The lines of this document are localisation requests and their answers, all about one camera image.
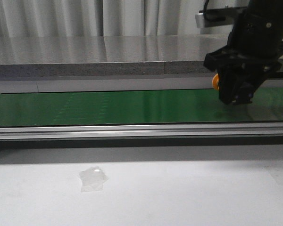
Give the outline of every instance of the curtain fold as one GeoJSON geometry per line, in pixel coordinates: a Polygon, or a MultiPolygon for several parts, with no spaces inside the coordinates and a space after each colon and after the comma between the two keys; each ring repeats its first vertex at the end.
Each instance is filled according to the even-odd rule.
{"type": "MultiPolygon", "coordinates": [[[[0,0],[0,37],[199,34],[203,0],[0,0]]],[[[211,8],[247,5],[216,0],[211,8]]],[[[230,27],[202,31],[227,33],[230,27]]]]}

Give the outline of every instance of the black cable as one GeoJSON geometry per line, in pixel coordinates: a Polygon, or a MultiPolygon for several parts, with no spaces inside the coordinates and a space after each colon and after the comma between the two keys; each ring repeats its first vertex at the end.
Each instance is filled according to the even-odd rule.
{"type": "Polygon", "coordinates": [[[218,21],[222,21],[222,20],[225,20],[225,17],[216,17],[214,19],[210,19],[208,18],[207,16],[207,9],[208,9],[208,3],[209,3],[209,0],[206,0],[206,2],[204,3],[204,7],[203,7],[203,17],[207,20],[207,21],[210,21],[210,22],[218,22],[218,21]]]}

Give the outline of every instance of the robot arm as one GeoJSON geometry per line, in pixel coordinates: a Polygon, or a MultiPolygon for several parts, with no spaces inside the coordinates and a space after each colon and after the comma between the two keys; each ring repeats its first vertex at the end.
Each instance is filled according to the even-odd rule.
{"type": "Polygon", "coordinates": [[[283,0],[250,0],[244,8],[206,10],[210,26],[234,21],[227,45],[208,53],[204,66],[218,73],[219,99],[225,104],[251,103],[254,92],[280,68],[283,55],[283,0]]]}

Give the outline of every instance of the aluminum rail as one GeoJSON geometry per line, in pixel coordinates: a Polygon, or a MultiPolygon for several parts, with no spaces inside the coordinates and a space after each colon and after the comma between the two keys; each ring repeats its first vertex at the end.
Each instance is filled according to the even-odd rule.
{"type": "Polygon", "coordinates": [[[283,122],[0,128],[0,140],[283,135],[283,122]]]}

